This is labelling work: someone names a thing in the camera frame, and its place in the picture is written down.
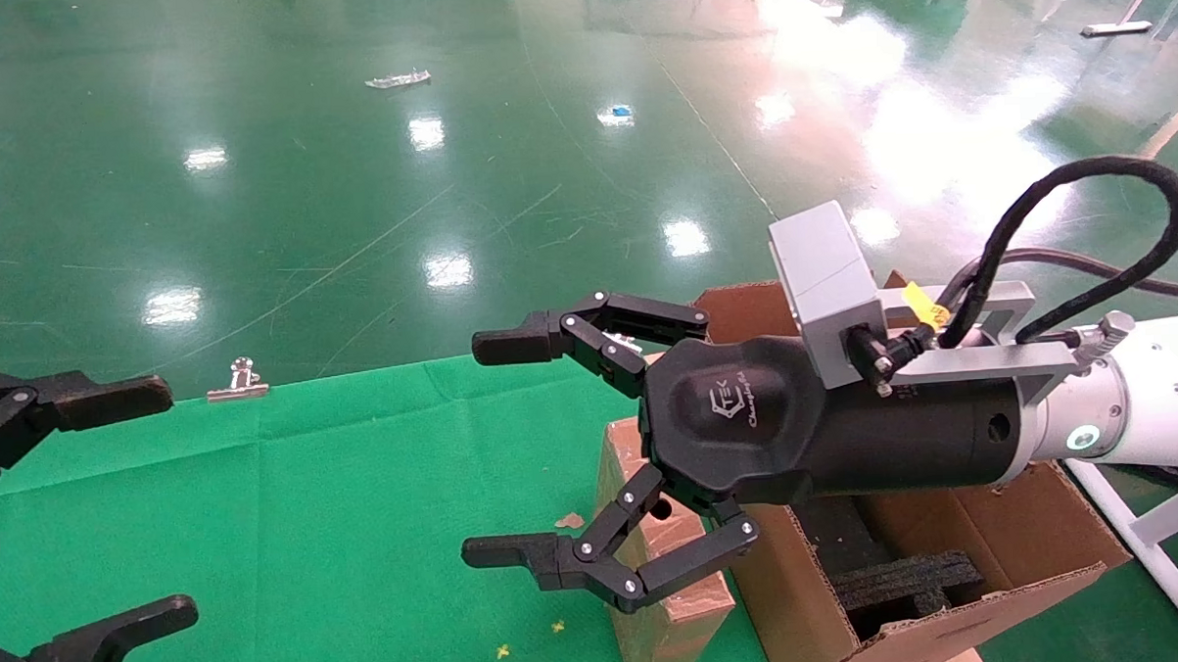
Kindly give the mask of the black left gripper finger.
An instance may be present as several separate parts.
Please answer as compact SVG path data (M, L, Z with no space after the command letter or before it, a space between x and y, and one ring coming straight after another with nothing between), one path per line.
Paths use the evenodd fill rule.
M148 417L173 403L168 383L157 375L94 383L78 370L38 378L0 373L0 477L51 433Z
M0 647L0 662L123 662L135 647L186 631L198 617L190 595L166 596L57 635L25 655Z

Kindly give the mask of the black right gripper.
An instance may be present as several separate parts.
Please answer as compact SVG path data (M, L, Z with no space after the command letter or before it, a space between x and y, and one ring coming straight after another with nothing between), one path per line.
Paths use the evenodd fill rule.
M517 327L474 332L479 365L568 357L626 398L642 395L651 464L577 538L474 537L463 542L463 562L527 568L541 591L583 589L635 614L726 570L756 543L757 523L737 503L979 486L1013 466L1021 424L1013 380L940 382L891 396L865 380L828 389L800 338L710 345L701 342L708 323L699 307L602 291L532 311ZM674 347L649 366L622 336ZM669 492L702 504L715 527L626 567L616 550Z

